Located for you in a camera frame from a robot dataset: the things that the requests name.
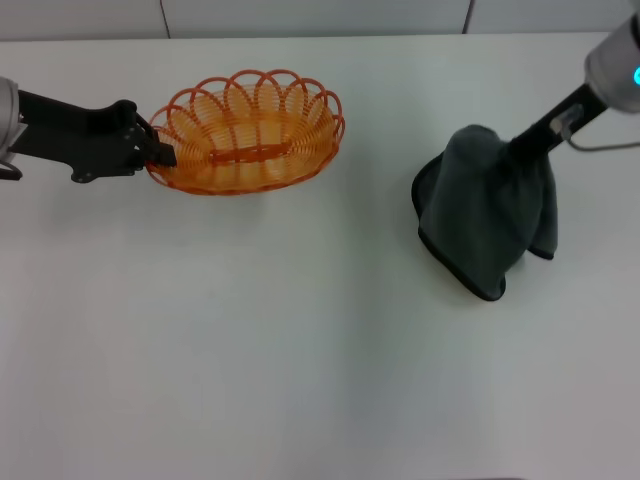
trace towel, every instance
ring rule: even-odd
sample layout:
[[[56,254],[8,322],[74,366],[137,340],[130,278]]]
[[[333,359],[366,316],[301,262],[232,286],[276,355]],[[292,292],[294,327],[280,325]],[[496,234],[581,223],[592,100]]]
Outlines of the towel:
[[[526,250],[551,260],[558,245],[556,186],[548,155],[513,158],[492,130],[458,131],[413,181],[418,234],[475,295],[495,301]]]

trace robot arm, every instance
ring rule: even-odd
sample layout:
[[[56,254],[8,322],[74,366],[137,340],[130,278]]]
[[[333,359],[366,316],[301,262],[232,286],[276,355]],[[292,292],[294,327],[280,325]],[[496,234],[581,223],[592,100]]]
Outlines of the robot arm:
[[[584,85],[511,141],[509,150],[515,158],[529,161],[546,155],[609,108],[640,113],[638,15],[589,54],[585,75]]]
[[[133,175],[145,163],[176,166],[173,147],[121,100],[102,110],[85,110],[18,90],[0,77],[0,179],[19,180],[16,153],[66,163],[71,180]]]

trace white wall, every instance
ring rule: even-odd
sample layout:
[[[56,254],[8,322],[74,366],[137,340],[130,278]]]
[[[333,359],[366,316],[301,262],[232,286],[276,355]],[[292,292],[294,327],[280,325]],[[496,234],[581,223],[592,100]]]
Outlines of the white wall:
[[[0,40],[165,35],[158,0],[3,0],[2,3]]]
[[[177,37],[460,33],[468,0],[165,0]]]
[[[632,13],[628,0],[477,0],[469,32],[607,32]]]
[[[174,37],[458,33],[469,0],[164,0]],[[164,38],[159,0],[5,0],[0,40]],[[477,0],[472,33],[608,31],[628,0]]]

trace white table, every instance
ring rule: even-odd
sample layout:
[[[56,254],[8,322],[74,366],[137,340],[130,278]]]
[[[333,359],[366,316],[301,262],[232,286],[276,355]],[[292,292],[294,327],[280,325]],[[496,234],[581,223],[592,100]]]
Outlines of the white table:
[[[560,248],[495,304],[420,243],[413,176],[509,138],[603,35],[0,44],[0,74],[147,118],[211,75],[284,67],[342,99],[317,178],[195,197],[146,174],[0,185],[0,478],[530,480],[640,472],[640,152],[552,157]],[[637,140],[607,113],[576,140]]]

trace woven plastic basket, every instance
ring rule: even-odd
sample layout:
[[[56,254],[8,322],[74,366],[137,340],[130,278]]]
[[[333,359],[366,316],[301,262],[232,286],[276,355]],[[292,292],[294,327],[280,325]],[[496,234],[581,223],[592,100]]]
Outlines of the woven plastic basket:
[[[150,122],[173,145],[176,167],[148,164],[162,185],[200,195],[286,187],[317,175],[338,153],[338,97],[288,70],[243,70],[178,92]]]

